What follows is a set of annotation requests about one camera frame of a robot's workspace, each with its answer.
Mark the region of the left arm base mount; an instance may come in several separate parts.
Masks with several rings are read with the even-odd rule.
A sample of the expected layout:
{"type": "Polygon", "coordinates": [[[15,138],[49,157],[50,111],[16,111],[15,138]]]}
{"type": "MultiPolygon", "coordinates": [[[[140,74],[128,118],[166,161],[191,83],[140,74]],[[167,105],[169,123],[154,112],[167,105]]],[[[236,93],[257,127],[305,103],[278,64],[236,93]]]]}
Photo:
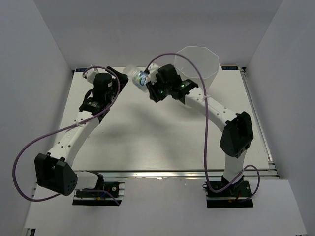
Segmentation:
{"type": "Polygon", "coordinates": [[[72,201],[73,206],[115,206],[123,200],[125,190],[124,181],[105,180],[96,192],[76,190],[72,201]]]}

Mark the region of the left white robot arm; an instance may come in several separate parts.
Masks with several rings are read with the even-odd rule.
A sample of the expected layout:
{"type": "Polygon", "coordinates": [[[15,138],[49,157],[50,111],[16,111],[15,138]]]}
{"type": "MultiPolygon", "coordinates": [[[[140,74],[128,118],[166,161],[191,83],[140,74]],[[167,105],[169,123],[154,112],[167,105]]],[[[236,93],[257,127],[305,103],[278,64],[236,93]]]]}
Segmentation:
{"type": "Polygon", "coordinates": [[[74,127],[68,129],[46,154],[39,153],[34,160],[37,184],[64,196],[84,189],[93,196],[103,193],[101,174],[74,171],[72,165],[86,139],[100,125],[117,95],[128,83],[126,74],[110,66],[106,67],[106,72],[92,67],[83,73],[83,77],[93,87],[85,94],[74,127]]]}

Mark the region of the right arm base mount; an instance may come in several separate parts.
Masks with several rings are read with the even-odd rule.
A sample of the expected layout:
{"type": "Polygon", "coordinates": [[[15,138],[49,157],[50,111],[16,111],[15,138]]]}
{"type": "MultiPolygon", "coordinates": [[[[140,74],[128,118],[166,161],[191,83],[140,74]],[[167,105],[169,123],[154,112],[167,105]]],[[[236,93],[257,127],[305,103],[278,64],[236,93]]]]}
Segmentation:
{"type": "Polygon", "coordinates": [[[236,190],[225,189],[222,192],[214,193],[207,184],[202,185],[206,192],[207,209],[232,209],[232,208],[253,208],[251,188],[248,181],[243,181],[236,190]]]}

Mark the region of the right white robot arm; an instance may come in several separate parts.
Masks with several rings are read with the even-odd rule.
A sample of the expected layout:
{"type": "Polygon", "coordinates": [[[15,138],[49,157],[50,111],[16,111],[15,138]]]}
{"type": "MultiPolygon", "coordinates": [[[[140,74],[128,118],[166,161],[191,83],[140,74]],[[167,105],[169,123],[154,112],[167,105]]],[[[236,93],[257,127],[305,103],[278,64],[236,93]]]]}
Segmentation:
{"type": "Polygon", "coordinates": [[[220,147],[225,153],[222,189],[226,195],[234,196],[240,190],[238,181],[242,179],[245,155],[253,140],[251,116],[226,108],[193,80],[182,80],[171,64],[159,67],[152,63],[145,72],[150,77],[146,87],[151,100],[158,103],[170,96],[199,111],[222,132],[220,147]]]}

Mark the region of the bottle with green-blue label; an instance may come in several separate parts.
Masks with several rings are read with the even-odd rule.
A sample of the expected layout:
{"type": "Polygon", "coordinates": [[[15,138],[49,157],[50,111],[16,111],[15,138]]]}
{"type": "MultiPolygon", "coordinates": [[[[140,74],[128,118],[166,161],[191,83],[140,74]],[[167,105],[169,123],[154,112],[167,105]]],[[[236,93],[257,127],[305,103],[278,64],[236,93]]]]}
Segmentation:
{"type": "Polygon", "coordinates": [[[137,88],[143,92],[147,91],[146,83],[149,81],[149,75],[147,73],[134,65],[126,66],[123,72],[137,88]]]}

